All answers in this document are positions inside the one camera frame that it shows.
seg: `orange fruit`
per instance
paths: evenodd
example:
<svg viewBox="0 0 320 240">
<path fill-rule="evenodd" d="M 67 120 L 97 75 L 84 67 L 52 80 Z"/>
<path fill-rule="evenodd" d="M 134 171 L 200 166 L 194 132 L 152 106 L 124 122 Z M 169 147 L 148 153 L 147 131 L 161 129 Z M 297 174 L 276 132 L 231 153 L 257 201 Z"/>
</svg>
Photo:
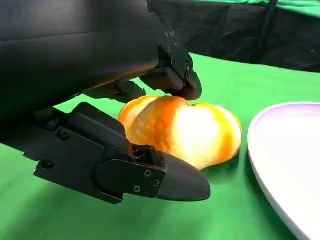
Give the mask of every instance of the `orange fruit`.
<svg viewBox="0 0 320 240">
<path fill-rule="evenodd" d="M 189 103 L 178 96 L 143 96 L 129 102 L 118 120 L 126 137 L 150 145 L 198 170 L 233 158 L 242 144 L 238 118 L 220 106 Z"/>
</svg>

